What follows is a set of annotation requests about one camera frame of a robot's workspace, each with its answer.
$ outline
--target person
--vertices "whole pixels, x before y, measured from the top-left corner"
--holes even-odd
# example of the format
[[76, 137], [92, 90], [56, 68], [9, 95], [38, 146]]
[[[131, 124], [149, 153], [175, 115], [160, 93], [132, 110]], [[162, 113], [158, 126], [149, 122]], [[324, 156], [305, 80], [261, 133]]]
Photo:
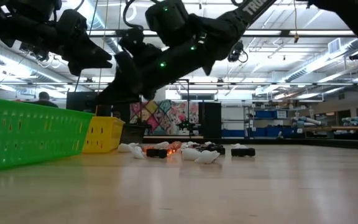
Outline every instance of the person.
[[38, 95], [38, 101], [35, 102], [31, 102], [33, 104], [36, 105], [42, 105], [42, 106], [51, 106], [51, 107], [56, 107], [58, 108], [58, 106], [55, 103], [52, 103], [49, 97], [49, 94], [47, 92], [40, 92], [40, 94]]

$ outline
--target colorful mural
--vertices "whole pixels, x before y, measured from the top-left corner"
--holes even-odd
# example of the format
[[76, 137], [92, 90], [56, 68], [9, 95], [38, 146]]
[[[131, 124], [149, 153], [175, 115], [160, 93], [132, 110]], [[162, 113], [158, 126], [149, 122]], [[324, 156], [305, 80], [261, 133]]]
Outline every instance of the colorful mural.
[[[171, 100], [148, 101], [131, 104], [131, 123], [139, 118], [151, 125], [149, 134], [176, 135], [180, 124], [187, 118], [187, 102], [174, 102]], [[190, 102], [191, 123], [198, 123], [198, 103]]]

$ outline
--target yellow plastic basket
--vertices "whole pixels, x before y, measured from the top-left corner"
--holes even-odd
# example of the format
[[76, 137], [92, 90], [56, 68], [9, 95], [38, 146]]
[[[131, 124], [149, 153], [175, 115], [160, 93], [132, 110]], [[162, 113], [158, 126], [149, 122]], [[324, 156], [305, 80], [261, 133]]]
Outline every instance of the yellow plastic basket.
[[107, 153], [116, 149], [125, 122], [118, 118], [95, 116], [91, 120], [83, 153]]

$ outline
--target wooden floor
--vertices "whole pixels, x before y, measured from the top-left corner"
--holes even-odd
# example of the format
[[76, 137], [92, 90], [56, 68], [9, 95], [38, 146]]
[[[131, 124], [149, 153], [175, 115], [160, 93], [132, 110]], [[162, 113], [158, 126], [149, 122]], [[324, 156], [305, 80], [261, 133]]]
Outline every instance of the wooden floor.
[[0, 172], [0, 223], [358, 224], [358, 150], [254, 146], [216, 164], [84, 155]]

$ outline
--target green plastic basket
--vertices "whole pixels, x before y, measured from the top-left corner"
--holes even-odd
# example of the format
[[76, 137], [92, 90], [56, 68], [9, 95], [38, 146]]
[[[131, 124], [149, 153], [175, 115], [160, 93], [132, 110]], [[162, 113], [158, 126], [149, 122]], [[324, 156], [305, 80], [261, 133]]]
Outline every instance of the green plastic basket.
[[81, 153], [92, 117], [0, 100], [0, 169]]

